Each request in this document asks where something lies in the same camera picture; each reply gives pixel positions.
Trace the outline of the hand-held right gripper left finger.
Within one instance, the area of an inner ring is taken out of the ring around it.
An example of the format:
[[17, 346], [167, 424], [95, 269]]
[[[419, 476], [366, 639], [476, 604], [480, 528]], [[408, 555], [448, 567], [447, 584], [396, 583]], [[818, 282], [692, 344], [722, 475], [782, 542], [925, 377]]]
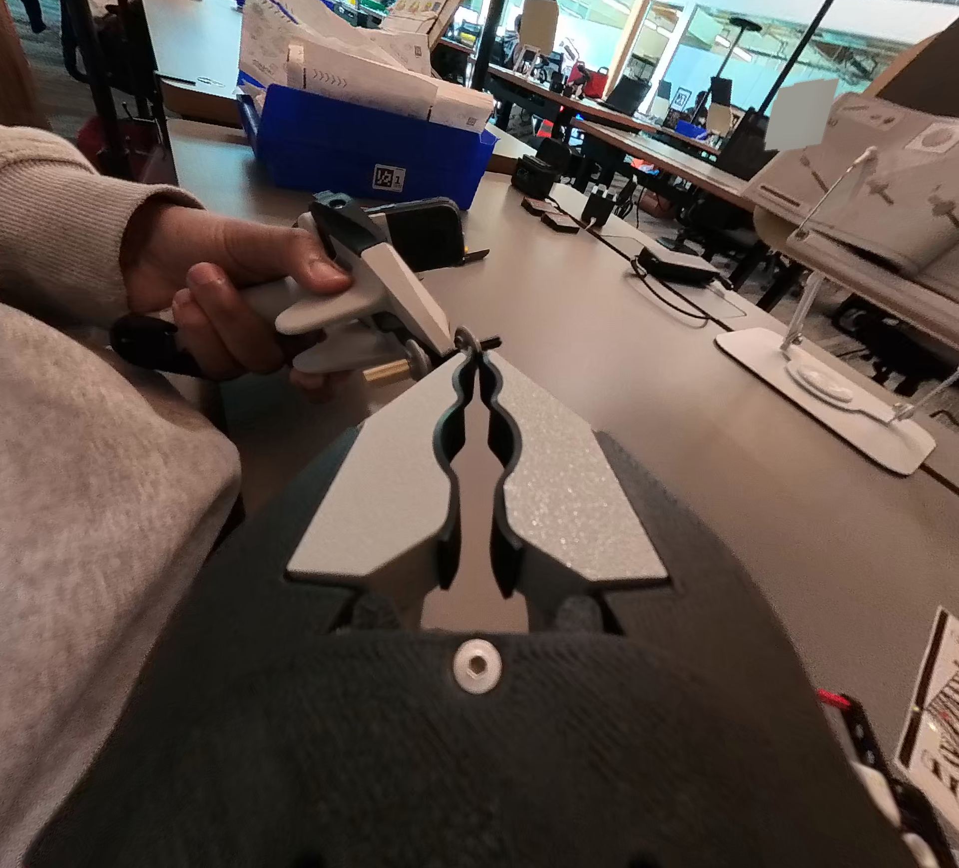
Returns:
[[428, 593], [457, 498], [441, 430], [462, 408], [460, 352], [362, 424], [287, 564], [290, 578], [371, 593]]

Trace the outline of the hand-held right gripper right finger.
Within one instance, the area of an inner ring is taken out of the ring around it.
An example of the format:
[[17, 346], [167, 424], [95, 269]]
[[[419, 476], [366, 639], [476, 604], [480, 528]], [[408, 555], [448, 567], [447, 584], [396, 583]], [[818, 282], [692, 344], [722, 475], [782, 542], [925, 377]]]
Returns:
[[591, 425], [497, 352], [481, 358], [494, 491], [490, 561], [506, 598], [668, 582]]

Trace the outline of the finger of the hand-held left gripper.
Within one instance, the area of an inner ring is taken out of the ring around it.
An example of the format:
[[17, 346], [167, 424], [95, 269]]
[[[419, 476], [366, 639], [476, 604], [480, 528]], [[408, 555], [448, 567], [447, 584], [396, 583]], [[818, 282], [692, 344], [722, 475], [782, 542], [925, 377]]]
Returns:
[[381, 331], [327, 331], [322, 341], [295, 356], [293, 371], [304, 375], [377, 370], [410, 362], [420, 350], [413, 338]]
[[360, 254], [338, 240], [331, 243], [339, 263], [352, 275], [350, 288], [321, 297], [295, 294], [288, 286], [291, 302], [274, 320], [280, 335], [320, 331], [324, 339], [327, 331], [394, 332], [440, 357], [455, 351], [443, 309], [388, 242], [376, 242]]

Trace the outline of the person's left forearm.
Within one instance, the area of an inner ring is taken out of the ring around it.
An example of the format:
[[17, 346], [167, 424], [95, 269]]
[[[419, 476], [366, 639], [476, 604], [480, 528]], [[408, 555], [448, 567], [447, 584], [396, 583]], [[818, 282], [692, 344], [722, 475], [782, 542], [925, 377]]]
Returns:
[[147, 203], [201, 208], [177, 187], [99, 174], [52, 132], [2, 126], [2, 303], [52, 324], [105, 329], [125, 316], [121, 250]]

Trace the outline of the partly built lego model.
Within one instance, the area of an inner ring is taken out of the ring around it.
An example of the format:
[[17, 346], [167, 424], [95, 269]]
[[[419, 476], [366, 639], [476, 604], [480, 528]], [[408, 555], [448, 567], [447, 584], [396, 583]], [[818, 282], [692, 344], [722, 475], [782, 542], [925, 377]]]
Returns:
[[927, 797], [893, 774], [862, 704], [847, 694], [816, 688], [827, 713], [842, 723], [847, 756], [875, 806], [912, 852], [918, 866], [957, 867], [957, 847], [950, 842]]

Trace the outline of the lego instruction booklet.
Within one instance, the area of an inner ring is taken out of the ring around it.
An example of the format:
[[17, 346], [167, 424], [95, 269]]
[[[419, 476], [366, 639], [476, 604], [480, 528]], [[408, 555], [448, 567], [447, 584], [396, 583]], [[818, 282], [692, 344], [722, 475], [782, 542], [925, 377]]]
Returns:
[[779, 152], [746, 196], [957, 301], [956, 117], [843, 94], [822, 141]]

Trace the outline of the person's left hand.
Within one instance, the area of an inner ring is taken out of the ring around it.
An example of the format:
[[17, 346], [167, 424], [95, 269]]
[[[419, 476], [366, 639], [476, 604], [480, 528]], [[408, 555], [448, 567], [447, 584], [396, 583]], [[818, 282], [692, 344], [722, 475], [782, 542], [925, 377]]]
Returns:
[[139, 315], [170, 310], [178, 346], [215, 382], [281, 371], [301, 351], [250, 308], [242, 289], [289, 277], [325, 297], [352, 283], [304, 229], [156, 199], [128, 221], [119, 267], [128, 309]]

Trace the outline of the blue plastic bin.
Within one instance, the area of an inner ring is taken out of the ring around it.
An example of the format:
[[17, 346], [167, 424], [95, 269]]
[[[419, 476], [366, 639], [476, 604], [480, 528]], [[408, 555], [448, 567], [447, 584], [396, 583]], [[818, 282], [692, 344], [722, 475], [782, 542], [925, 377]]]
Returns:
[[236, 95], [253, 154], [279, 188], [399, 203], [431, 198], [468, 209], [497, 145], [463, 131], [273, 84], [263, 106]]

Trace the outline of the crumpled white paper bag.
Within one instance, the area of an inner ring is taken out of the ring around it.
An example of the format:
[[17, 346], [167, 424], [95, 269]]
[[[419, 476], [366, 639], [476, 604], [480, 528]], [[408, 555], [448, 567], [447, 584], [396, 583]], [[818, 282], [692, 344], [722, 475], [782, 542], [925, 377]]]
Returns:
[[425, 34], [359, 28], [322, 0], [245, 0], [239, 80], [258, 87], [287, 83], [292, 46], [302, 48], [304, 64], [326, 58], [350, 68], [369, 63], [416, 79], [434, 77]]

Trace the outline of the black power bank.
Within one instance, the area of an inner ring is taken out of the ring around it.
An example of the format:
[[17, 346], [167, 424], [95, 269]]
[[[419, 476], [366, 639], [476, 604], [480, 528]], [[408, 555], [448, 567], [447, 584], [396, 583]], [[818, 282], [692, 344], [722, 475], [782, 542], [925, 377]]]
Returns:
[[709, 262], [669, 249], [642, 248], [631, 257], [631, 264], [638, 275], [681, 286], [706, 288], [720, 280]]

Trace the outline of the white document stand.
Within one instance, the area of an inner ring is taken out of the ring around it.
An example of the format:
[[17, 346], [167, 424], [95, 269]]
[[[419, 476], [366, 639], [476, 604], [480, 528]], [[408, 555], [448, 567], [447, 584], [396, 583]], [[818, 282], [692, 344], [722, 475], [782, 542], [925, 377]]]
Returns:
[[810, 230], [806, 223], [792, 227], [780, 251], [811, 274], [785, 334], [776, 336], [766, 328], [754, 327], [718, 337], [716, 343], [871, 461], [897, 475], [910, 476], [936, 448], [935, 438], [917, 419], [919, 406], [955, 385], [957, 370], [940, 378], [939, 385], [917, 403], [881, 401], [805, 347], [806, 317], [822, 284], [830, 280], [955, 350], [957, 301], [917, 284], [866, 253]]

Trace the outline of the grey zip sweatshirt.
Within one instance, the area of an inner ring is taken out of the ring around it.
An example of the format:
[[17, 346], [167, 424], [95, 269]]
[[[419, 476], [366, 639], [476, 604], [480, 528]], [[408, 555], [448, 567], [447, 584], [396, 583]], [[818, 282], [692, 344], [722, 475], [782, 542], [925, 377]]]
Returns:
[[159, 376], [2, 307], [1, 847], [114, 728], [237, 497], [234, 445]]

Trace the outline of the printed sticker sheet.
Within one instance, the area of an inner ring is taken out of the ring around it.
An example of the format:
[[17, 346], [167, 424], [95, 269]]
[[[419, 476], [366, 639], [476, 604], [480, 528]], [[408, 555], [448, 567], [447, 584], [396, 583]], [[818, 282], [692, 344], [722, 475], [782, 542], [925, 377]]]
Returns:
[[958, 620], [933, 618], [895, 754], [898, 769], [948, 817], [958, 804]]

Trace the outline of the wooden post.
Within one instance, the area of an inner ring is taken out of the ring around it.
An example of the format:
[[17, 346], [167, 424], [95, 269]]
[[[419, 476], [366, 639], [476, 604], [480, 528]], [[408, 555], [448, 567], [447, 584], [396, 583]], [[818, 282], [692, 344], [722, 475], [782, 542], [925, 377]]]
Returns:
[[625, 71], [636, 40], [641, 33], [641, 24], [652, 0], [634, 0], [626, 23], [620, 33], [614, 58], [609, 66], [608, 79], [603, 97], [608, 98]]

